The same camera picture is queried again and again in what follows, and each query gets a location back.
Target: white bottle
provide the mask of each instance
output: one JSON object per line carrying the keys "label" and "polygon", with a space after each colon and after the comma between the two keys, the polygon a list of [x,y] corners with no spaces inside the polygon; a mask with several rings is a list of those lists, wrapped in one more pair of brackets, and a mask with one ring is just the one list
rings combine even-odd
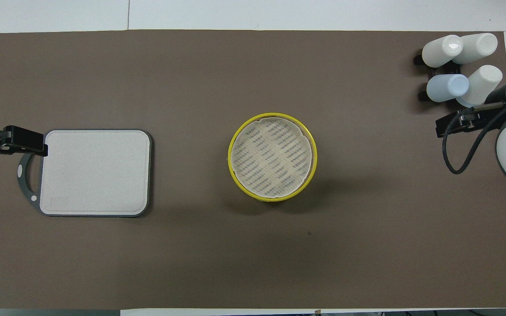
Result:
{"label": "white bottle", "polygon": [[495,52],[498,44],[497,38],[491,33],[466,35],[460,37],[460,40],[462,52],[452,59],[456,64],[467,64],[489,56]]}
{"label": "white bottle", "polygon": [[438,68],[458,56],[460,52],[462,40],[456,35],[448,35],[428,42],[423,47],[421,56],[427,66]]}
{"label": "white bottle", "polygon": [[468,81],[470,82],[468,92],[456,98],[456,101],[466,106],[466,108],[483,104],[488,94],[497,87],[501,79],[502,72],[499,68],[491,65],[481,66],[468,77]]}

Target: black clamp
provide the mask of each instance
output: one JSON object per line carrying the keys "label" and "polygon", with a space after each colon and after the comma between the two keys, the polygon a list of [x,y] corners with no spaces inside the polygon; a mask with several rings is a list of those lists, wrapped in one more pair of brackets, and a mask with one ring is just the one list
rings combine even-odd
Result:
{"label": "black clamp", "polygon": [[[442,118],[439,118],[435,121],[436,123],[436,136],[438,138],[443,138],[444,133],[446,131],[446,127],[454,118],[455,115],[460,115],[456,124],[452,127],[452,129],[448,132],[448,134],[454,134],[459,132],[472,132],[474,130],[483,129],[488,122],[492,120],[499,112],[501,112],[504,108],[492,108],[490,110],[482,110],[478,112],[472,113],[463,113],[464,110],[460,110],[457,112],[450,113]],[[506,121],[506,113],[503,114],[498,120],[494,122],[491,126],[490,130],[500,129],[504,122]]]}
{"label": "black clamp", "polygon": [[18,126],[6,126],[0,130],[0,154],[27,153],[48,156],[44,135]]}

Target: light blue bottle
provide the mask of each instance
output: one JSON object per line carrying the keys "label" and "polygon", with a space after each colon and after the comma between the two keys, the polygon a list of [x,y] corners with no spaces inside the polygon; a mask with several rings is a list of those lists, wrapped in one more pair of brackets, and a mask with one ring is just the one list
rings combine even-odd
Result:
{"label": "light blue bottle", "polygon": [[427,95],[434,102],[444,102],[466,94],[470,82],[461,74],[436,75],[427,83]]}

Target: white mesh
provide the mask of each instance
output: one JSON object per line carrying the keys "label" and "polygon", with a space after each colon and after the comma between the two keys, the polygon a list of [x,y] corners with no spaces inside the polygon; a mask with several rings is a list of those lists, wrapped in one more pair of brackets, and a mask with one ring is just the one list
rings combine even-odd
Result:
{"label": "white mesh", "polygon": [[285,118],[261,118],[237,135],[231,168],[249,191],[264,198],[282,198],[306,180],[311,146],[300,128]]}

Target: cutting board handle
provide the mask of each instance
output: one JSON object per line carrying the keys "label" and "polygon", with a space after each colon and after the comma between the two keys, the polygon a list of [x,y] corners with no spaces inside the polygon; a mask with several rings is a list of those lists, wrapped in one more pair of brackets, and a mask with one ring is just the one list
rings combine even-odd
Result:
{"label": "cutting board handle", "polygon": [[37,210],[40,209],[40,195],[34,193],[29,184],[26,182],[26,170],[30,163],[30,159],[32,158],[32,154],[24,154],[18,163],[17,167],[17,180],[18,186],[22,190],[22,194],[24,194],[25,198],[32,204]]}

